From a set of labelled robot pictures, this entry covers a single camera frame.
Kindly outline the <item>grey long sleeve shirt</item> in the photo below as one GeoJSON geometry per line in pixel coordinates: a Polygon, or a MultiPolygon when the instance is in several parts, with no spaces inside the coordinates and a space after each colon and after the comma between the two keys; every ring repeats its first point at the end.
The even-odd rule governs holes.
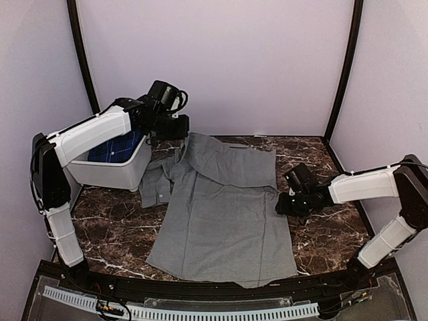
{"type": "Polygon", "coordinates": [[[191,133],[148,164],[143,207],[167,212],[146,259],[176,278],[257,288],[298,271],[287,219],[276,213],[276,154],[191,133]]]}

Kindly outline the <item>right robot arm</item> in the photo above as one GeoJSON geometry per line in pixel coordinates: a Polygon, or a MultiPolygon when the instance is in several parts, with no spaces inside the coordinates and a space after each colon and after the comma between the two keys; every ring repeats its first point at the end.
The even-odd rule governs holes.
{"type": "Polygon", "coordinates": [[[341,276],[347,290],[367,279],[367,271],[427,228],[427,165],[408,154],[397,163],[350,171],[320,181],[304,163],[284,175],[288,190],[276,205],[279,215],[306,219],[334,205],[394,199],[398,212],[349,260],[341,276]]]}

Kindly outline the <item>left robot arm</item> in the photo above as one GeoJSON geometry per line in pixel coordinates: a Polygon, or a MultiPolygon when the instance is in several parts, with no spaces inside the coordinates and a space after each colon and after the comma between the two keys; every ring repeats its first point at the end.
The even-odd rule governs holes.
{"type": "Polygon", "coordinates": [[[31,191],[49,237],[71,268],[68,280],[79,291],[90,291],[94,276],[81,266],[85,258],[72,223],[66,172],[81,185],[137,191],[152,155],[151,137],[186,137],[189,118],[179,111],[187,101],[182,90],[164,100],[148,95],[118,98],[86,120],[33,137],[31,191]]]}

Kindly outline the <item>blue plaid shirt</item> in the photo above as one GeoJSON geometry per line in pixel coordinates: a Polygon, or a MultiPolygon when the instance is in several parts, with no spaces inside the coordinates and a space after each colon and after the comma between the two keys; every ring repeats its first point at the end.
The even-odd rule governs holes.
{"type": "Polygon", "coordinates": [[[122,136],[107,140],[89,150],[87,161],[96,163],[125,163],[131,158],[143,137],[144,133],[140,129],[136,129],[122,136]]]}

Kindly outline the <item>white plastic bin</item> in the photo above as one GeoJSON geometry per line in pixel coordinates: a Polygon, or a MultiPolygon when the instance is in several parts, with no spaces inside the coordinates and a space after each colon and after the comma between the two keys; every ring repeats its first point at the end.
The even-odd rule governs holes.
{"type": "Polygon", "coordinates": [[[67,166],[78,183],[135,192],[150,162],[151,145],[146,143],[144,135],[131,158],[125,163],[90,162],[87,161],[88,152],[81,154],[67,166]]]}

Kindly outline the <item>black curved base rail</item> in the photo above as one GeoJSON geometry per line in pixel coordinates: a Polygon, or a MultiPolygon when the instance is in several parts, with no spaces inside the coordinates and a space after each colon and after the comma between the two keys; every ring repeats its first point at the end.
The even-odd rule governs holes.
{"type": "Polygon", "coordinates": [[[143,302],[147,298],[172,300],[258,300],[290,296],[298,299],[336,298],[340,294],[357,289],[374,288],[378,285],[375,279],[361,278],[353,286],[346,282],[345,270],[301,276],[271,282],[259,288],[243,288],[235,283],[197,283],[169,282],[162,280],[144,280],[88,272],[90,291],[104,296],[129,302],[143,302]]]}

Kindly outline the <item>left black frame post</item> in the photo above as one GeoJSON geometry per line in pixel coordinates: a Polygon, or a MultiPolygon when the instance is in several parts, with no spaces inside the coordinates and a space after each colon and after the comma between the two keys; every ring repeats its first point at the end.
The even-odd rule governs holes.
{"type": "Polygon", "coordinates": [[[82,36],[82,30],[78,14],[78,3],[76,0],[67,0],[66,5],[68,9],[68,17],[72,30],[72,37],[76,56],[80,67],[80,73],[82,76],[92,114],[97,114],[100,112],[100,106],[96,96],[96,91],[92,81],[92,75],[90,73],[90,67],[86,56],[86,50],[84,46],[84,40],[82,36]]]}

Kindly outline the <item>black frame post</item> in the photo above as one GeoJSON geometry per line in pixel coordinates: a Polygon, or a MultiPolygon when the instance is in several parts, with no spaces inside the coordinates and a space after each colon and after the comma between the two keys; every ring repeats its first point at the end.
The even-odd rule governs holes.
{"type": "Polygon", "coordinates": [[[350,31],[348,34],[348,41],[344,56],[344,61],[342,65],[342,71],[340,73],[340,79],[338,82],[338,87],[336,95],[334,97],[332,110],[330,117],[328,119],[327,127],[324,132],[323,141],[325,145],[329,145],[336,128],[338,118],[340,116],[340,111],[344,101],[348,81],[350,78],[350,73],[354,61],[354,55],[356,51],[356,46],[358,42],[358,35],[360,31],[360,23],[362,19],[364,1],[363,0],[354,0],[353,10],[352,10],[352,19],[350,22],[350,31]]]}
{"type": "Polygon", "coordinates": [[[68,17],[72,30],[72,37],[76,56],[80,67],[80,73],[82,76],[92,114],[97,114],[100,112],[100,106],[96,96],[96,91],[92,81],[92,75],[90,73],[90,67],[86,56],[86,50],[84,46],[84,40],[82,36],[82,30],[78,14],[78,3],[76,0],[67,0],[66,5],[68,9],[68,17]]]}

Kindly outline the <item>right black frame post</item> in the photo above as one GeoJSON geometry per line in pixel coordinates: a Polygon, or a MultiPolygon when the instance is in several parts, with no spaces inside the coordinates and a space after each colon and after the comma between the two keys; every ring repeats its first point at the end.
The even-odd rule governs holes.
{"type": "Polygon", "coordinates": [[[340,111],[344,101],[348,81],[350,78],[350,73],[354,61],[354,55],[356,51],[356,46],[358,42],[358,35],[360,31],[360,23],[362,19],[364,1],[363,0],[354,0],[353,10],[352,10],[352,19],[350,22],[350,31],[348,34],[348,41],[344,56],[344,61],[342,65],[342,71],[340,73],[340,79],[338,82],[338,87],[336,95],[334,97],[332,110],[330,117],[328,119],[327,127],[324,132],[323,141],[325,145],[329,145],[336,128],[338,118],[340,116],[340,111]]]}

